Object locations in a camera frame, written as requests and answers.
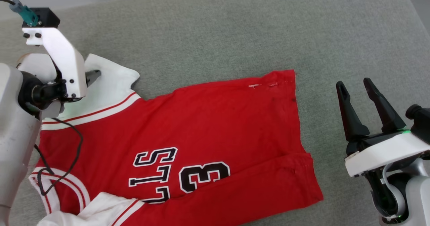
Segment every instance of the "white sleeve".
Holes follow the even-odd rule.
[[[60,211],[44,217],[37,226],[119,226],[143,202],[101,192],[78,215]]]

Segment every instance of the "black cable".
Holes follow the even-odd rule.
[[[14,2],[14,1],[11,1],[11,0],[0,0],[0,1],[2,1],[2,2],[6,2],[6,3],[10,3],[10,4],[12,4],[12,5],[15,5],[15,2]]]
[[[68,125],[70,128],[72,128],[80,137],[80,142],[78,145],[78,148],[76,150],[76,157],[73,160],[72,164],[70,165],[69,170],[67,170],[67,172],[62,175],[59,179],[57,179],[54,183],[52,183],[52,185],[46,190],[43,189],[43,185],[42,185],[42,172],[43,171],[48,171],[50,174],[54,175],[54,172],[52,171],[51,167],[49,167],[48,163],[46,162],[45,157],[43,157],[42,153],[40,152],[39,148],[37,147],[37,145],[34,145],[34,148],[36,148],[37,152],[40,154],[40,158],[42,159],[43,163],[45,164],[46,168],[41,169],[38,173],[37,173],[37,182],[39,184],[39,189],[40,189],[40,194],[42,196],[46,196],[46,194],[48,194],[48,192],[60,181],[63,180],[67,175],[69,175],[69,173],[72,171],[73,167],[75,166],[76,162],[78,161],[79,158],[79,154],[80,154],[80,149],[83,143],[83,136],[82,134],[71,124],[64,122],[62,120],[56,119],[56,118],[52,118],[53,120],[63,123],[65,125]]]

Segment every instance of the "red jersey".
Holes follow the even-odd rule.
[[[322,200],[300,142],[294,71],[193,85],[145,101],[130,90],[135,71],[94,55],[86,68],[102,76],[59,117],[84,141],[71,174],[42,198],[48,214],[78,214],[107,192],[143,202],[124,220],[129,225],[141,214],[152,215],[147,225],[172,225],[166,215],[181,222],[223,215],[212,225],[236,225]],[[40,137],[55,172],[43,172],[47,189],[69,169],[80,137],[52,120]],[[29,178],[36,189],[43,167],[39,161]]]

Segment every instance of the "black knob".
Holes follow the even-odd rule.
[[[408,119],[414,119],[415,117],[415,113],[421,109],[421,106],[419,106],[418,104],[414,104],[412,106],[410,106],[407,110],[406,110],[406,117]]]

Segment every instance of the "red fabric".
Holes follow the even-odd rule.
[[[213,223],[206,225],[236,225],[323,198],[312,159],[300,142],[292,70],[193,85],[149,101],[139,99],[117,114],[76,128],[84,142],[71,174],[84,183],[91,200],[100,192],[144,200],[161,197],[158,187],[169,188],[167,203],[145,204],[138,211],[159,215],[153,217],[155,225],[172,223],[164,214],[181,222],[211,217]],[[40,149],[51,167],[67,171],[79,140],[71,128],[42,131]],[[152,165],[133,165],[139,153],[147,152],[141,158],[144,161],[154,150],[173,147],[177,148],[173,161],[163,162],[167,154],[160,154]],[[210,182],[199,183],[198,176],[191,175],[189,182],[198,189],[184,192],[181,170],[215,162],[227,165],[230,176],[217,180],[220,172],[212,171]],[[167,165],[167,181],[129,186],[130,178],[161,176],[157,169]],[[56,190],[62,211],[79,211],[71,189],[56,186]],[[161,207],[164,210],[155,212]],[[218,217],[215,212],[223,218],[212,218]]]

